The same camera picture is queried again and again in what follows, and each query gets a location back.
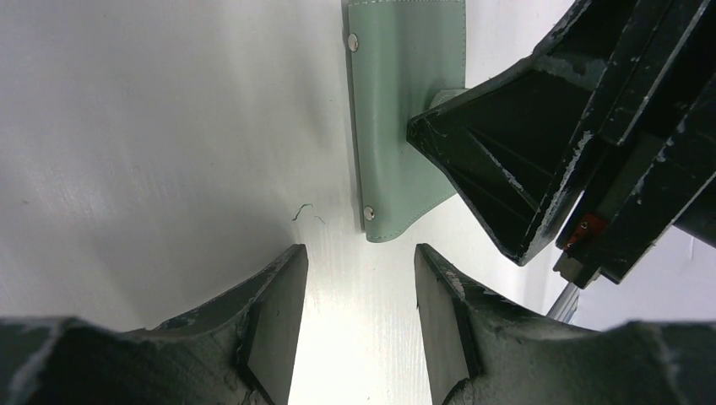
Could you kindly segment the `green leather card holder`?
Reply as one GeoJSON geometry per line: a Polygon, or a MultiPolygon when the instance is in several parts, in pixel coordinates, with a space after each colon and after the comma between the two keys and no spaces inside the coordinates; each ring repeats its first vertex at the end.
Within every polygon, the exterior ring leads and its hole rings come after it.
{"type": "Polygon", "coordinates": [[[347,4],[353,112],[366,238],[383,243],[454,195],[407,141],[411,118],[465,89],[463,1],[347,4]]]}

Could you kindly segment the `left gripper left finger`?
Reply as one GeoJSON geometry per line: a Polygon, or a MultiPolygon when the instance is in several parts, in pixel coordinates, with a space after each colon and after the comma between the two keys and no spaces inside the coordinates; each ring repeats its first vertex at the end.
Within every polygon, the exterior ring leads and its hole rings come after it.
{"type": "Polygon", "coordinates": [[[285,404],[301,327],[306,247],[153,329],[72,316],[1,320],[4,404],[285,404]]]}

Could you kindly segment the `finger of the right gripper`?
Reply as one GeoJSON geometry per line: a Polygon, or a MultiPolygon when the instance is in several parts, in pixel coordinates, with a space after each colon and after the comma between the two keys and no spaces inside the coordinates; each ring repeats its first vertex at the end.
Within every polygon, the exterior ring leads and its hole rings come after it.
{"type": "Polygon", "coordinates": [[[576,1],[527,57],[413,117],[407,140],[454,186],[499,252],[523,266],[578,197],[582,124],[637,1],[576,1]]]}
{"type": "Polygon", "coordinates": [[[595,144],[556,241],[564,279],[619,284],[671,227],[713,244],[714,2],[637,2],[581,128],[595,144]]]}

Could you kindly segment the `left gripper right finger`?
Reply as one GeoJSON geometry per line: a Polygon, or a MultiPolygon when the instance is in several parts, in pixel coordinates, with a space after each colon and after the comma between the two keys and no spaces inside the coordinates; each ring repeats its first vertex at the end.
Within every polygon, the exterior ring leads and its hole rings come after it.
{"type": "Polygon", "coordinates": [[[632,321],[604,332],[550,319],[415,248],[435,404],[712,404],[715,325],[632,321]]]}

